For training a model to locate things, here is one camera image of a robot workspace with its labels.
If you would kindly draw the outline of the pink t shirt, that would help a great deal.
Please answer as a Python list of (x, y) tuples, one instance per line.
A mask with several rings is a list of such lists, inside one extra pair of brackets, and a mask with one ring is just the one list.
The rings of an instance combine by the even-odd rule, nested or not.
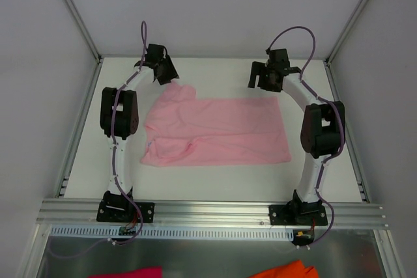
[(198, 99), (170, 83), (144, 128), (144, 165), (221, 166), (287, 163), (291, 153), (275, 97)]

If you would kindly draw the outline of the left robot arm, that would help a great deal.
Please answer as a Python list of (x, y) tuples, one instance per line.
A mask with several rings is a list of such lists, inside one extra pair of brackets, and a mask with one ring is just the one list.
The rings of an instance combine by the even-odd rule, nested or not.
[(109, 140), (111, 151), (110, 181), (102, 199), (102, 210), (105, 214), (111, 212), (119, 221), (128, 221), (137, 211), (126, 149), (128, 140), (139, 126), (136, 87), (147, 72), (152, 72), (153, 80), (160, 85), (179, 78), (167, 48), (161, 44), (149, 44), (144, 55), (135, 63), (133, 73), (119, 88), (106, 87), (102, 90), (100, 128)]

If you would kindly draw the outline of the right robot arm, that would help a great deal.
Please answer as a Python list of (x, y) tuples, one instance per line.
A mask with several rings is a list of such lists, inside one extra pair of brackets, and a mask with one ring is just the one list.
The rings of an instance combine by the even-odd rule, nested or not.
[(323, 198), (320, 190), (326, 167), (338, 157), (345, 144), (345, 106), (319, 96), (302, 78), (302, 71), (292, 67), (286, 49), (266, 50), (264, 63), (252, 62), (249, 88), (285, 92), (303, 110), (300, 142), (306, 153), (302, 178), (277, 217), (303, 224), (320, 216)]

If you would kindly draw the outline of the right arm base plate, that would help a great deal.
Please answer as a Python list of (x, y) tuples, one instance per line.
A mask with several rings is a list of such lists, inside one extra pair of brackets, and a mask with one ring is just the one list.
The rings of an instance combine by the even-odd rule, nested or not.
[(271, 204), (268, 207), (270, 224), (273, 226), (327, 226), (326, 210), (321, 200), (302, 202), (293, 199), (286, 204)]

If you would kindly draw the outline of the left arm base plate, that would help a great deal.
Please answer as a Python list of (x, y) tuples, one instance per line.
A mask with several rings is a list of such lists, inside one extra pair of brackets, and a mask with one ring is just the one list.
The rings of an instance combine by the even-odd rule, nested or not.
[(143, 219), (141, 219), (137, 210), (129, 204), (128, 208), (118, 208), (108, 206), (103, 202), (100, 203), (96, 220), (105, 223), (130, 223), (136, 220), (138, 223), (153, 223), (155, 204), (153, 202), (136, 202), (137, 207), (141, 210)]

